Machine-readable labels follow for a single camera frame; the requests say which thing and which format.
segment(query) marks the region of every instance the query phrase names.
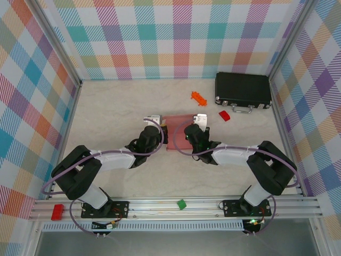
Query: red block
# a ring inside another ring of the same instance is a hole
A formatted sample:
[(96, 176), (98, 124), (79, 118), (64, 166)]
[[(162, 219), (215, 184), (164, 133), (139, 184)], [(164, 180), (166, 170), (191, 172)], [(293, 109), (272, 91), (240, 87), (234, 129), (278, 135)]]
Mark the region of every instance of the red block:
[(231, 119), (230, 115), (225, 110), (219, 112), (219, 115), (225, 120), (225, 122)]
[(64, 205), (55, 204), (51, 216), (51, 220), (61, 220), (63, 215)]

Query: pink tray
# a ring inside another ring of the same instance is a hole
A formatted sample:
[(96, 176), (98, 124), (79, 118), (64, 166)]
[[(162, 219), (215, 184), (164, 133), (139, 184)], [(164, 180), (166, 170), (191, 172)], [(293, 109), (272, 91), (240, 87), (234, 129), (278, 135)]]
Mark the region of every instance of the pink tray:
[[(173, 134), (175, 129), (183, 122), (193, 119), (193, 116), (195, 114), (189, 114), (189, 115), (175, 115), (175, 116), (163, 116), (163, 120), (166, 120), (166, 125), (168, 129), (168, 145), (167, 150), (175, 150), (174, 144), (173, 144)], [(183, 150), (186, 149), (193, 149), (192, 145), (186, 140), (184, 129), (187, 125), (183, 125), (176, 134), (176, 145)]]

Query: briefcase handle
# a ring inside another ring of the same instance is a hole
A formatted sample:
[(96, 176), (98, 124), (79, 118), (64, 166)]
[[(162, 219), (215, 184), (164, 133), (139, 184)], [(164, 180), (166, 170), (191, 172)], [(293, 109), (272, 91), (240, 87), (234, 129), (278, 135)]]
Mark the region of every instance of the briefcase handle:
[(248, 106), (249, 107), (249, 111), (242, 111), (242, 110), (235, 110), (235, 107), (237, 106), (237, 104), (235, 104), (235, 103), (232, 103), (231, 106), (232, 106), (233, 112), (235, 112), (235, 113), (243, 113), (243, 114), (250, 114), (252, 112), (252, 109), (255, 107), (253, 105), (249, 105)]

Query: black briefcase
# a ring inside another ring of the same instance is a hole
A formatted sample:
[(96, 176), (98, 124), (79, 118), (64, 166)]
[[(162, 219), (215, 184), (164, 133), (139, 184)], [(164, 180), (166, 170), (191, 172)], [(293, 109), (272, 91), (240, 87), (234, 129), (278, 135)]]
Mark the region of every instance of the black briefcase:
[[(251, 113), (253, 108), (270, 108), (271, 92), (267, 76), (219, 72), (215, 78), (215, 103), (232, 106), (237, 113)], [(237, 111), (236, 107), (249, 108)]]

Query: colorful plaid backdrop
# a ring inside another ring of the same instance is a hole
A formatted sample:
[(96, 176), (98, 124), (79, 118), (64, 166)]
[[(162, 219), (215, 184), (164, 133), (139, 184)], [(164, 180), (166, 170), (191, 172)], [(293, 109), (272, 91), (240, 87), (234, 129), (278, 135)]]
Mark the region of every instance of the colorful plaid backdrop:
[(273, 83), (308, 194), (341, 252), (341, 1), (319, 1)]
[(304, 0), (40, 3), (85, 79), (126, 79), (265, 74)]
[(17, 255), (76, 86), (23, 0), (0, 0), (0, 255)]

